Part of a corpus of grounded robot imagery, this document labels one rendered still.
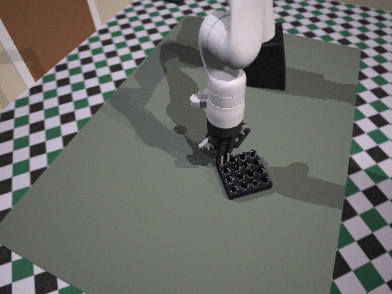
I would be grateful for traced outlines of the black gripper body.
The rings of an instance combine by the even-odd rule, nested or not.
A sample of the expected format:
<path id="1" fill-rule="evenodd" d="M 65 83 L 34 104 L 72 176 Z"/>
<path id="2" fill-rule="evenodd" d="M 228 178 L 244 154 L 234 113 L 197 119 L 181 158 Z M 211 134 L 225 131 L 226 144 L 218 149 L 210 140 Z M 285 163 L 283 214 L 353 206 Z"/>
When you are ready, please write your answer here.
<path id="1" fill-rule="evenodd" d="M 219 147 L 219 140 L 224 137 L 229 137 L 229 138 L 224 138 L 226 140 L 226 144 L 229 144 L 229 139 L 234 136 L 237 137 L 237 135 L 240 133 L 240 131 L 242 130 L 242 125 L 243 125 L 243 120 L 239 125 L 233 128 L 219 128 L 212 125 L 207 119 L 208 132 L 206 134 L 206 138 L 209 135 L 210 137 L 208 139 L 208 142 L 216 147 Z"/>

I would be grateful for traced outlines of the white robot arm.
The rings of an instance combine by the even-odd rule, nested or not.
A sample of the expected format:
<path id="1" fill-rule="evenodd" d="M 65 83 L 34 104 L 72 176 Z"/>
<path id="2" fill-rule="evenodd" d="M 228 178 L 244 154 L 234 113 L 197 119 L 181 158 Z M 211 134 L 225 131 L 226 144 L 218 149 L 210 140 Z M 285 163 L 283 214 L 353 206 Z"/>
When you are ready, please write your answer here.
<path id="1" fill-rule="evenodd" d="M 201 24 L 198 42 L 208 89 L 193 94 L 190 102 L 207 108 L 212 125 L 233 128 L 244 116 L 243 69 L 255 60 L 262 43 L 275 36 L 275 21 L 272 0 L 225 1 L 230 13 L 214 11 Z"/>

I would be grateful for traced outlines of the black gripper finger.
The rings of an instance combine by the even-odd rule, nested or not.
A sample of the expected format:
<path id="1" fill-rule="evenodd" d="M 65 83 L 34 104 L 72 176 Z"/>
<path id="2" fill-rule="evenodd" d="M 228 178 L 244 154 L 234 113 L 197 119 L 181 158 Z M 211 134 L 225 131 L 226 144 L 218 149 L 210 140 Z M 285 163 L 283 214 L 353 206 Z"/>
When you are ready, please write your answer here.
<path id="1" fill-rule="evenodd" d="M 241 143 L 244 141 L 244 139 L 247 137 L 250 131 L 251 130 L 248 128 L 248 126 L 245 123 L 243 123 L 242 130 L 237 135 L 237 137 L 234 136 L 229 139 L 229 144 L 225 145 L 225 150 L 223 153 L 226 163 L 229 162 L 229 159 L 231 158 L 231 152 L 233 151 L 233 149 L 234 148 L 237 149 L 241 145 Z M 235 141 L 236 139 L 238 139 L 237 142 Z"/>
<path id="2" fill-rule="evenodd" d="M 221 138 L 219 140 L 219 147 L 214 146 L 214 149 L 212 149 L 209 146 L 209 135 L 208 137 L 203 141 L 198 141 L 197 142 L 197 146 L 199 147 L 199 149 L 201 150 L 202 153 L 206 154 L 207 156 L 211 157 L 211 158 L 215 158 L 215 160 L 217 161 L 218 164 L 222 165 L 223 164 L 223 160 L 224 160 L 224 150 L 225 150 L 225 143 L 226 140 L 224 138 Z"/>

